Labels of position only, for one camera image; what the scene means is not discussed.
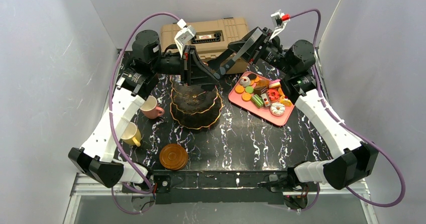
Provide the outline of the black three tier cake stand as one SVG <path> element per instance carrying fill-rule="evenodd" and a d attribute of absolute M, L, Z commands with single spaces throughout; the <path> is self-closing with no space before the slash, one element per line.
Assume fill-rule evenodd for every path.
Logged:
<path fill-rule="evenodd" d="M 180 76 L 169 77 L 171 83 L 170 113 L 179 125 L 192 130 L 212 128 L 221 117 L 223 100 L 217 86 L 205 90 L 201 86 L 180 83 Z"/>

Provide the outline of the white cherry cake slice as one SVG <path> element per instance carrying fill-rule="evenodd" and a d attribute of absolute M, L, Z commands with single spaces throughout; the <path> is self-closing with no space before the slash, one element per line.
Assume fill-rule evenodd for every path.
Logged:
<path fill-rule="evenodd" d="M 269 99 L 269 96 L 267 95 L 267 93 L 263 93 L 260 95 L 263 101 L 263 105 L 265 107 L 270 107 L 271 106 L 271 101 Z"/>

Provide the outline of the green layered cake slice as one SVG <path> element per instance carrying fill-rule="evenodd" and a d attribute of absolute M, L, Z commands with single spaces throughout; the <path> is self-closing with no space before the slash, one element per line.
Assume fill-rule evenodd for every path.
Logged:
<path fill-rule="evenodd" d="M 257 108 L 262 108 L 264 106 L 264 101 L 263 99 L 257 95 L 257 94 L 253 94 L 251 96 L 251 102 L 257 107 Z"/>

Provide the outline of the yellow roll cake with cherry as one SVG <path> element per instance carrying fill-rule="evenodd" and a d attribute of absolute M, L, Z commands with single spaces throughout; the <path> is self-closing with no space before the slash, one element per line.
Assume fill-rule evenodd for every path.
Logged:
<path fill-rule="evenodd" d="M 279 102 L 283 104 L 285 107 L 291 107 L 292 102 L 284 95 L 282 95 L 279 99 Z"/>

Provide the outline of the white chocolate drizzled donut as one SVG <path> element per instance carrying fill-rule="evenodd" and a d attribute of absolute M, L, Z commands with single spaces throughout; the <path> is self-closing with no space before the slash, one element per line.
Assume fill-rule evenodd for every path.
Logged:
<path fill-rule="evenodd" d="M 269 110 L 273 116 L 280 117 L 284 115 L 285 109 L 286 107 L 284 104 L 280 102 L 273 102 L 271 103 Z"/>

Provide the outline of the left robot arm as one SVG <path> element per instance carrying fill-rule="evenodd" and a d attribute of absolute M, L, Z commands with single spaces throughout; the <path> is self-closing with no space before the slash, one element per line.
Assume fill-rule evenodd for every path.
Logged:
<path fill-rule="evenodd" d="M 217 85 L 213 71 L 190 44 L 194 37 L 194 30 L 180 30 L 171 45 L 177 52 L 164 53 L 157 32 L 143 30 L 135 36 L 130 61 L 122 74 L 113 77 L 110 83 L 108 109 L 81 147 L 72 148 L 68 153 L 80 172 L 107 188 L 119 182 L 148 182 L 144 167 L 130 160 L 117 161 L 114 153 L 122 149 L 119 138 L 158 84 L 159 75 L 179 75 L 181 83 L 204 90 L 212 90 Z"/>

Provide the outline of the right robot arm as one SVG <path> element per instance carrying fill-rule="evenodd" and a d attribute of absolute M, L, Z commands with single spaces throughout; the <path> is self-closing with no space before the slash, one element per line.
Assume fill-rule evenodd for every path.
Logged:
<path fill-rule="evenodd" d="M 315 64 L 314 45 L 307 40 L 296 41 L 283 49 L 268 28 L 255 28 L 242 39 L 230 42 L 217 58 L 208 61 L 221 78 L 238 59 L 248 63 L 262 60 L 284 73 L 280 84 L 283 93 L 314 125 L 332 155 L 329 161 L 303 162 L 287 169 L 286 183 L 328 183 L 340 190 L 369 176 L 378 151 L 343 127 L 332 108 L 317 89 L 310 68 Z"/>

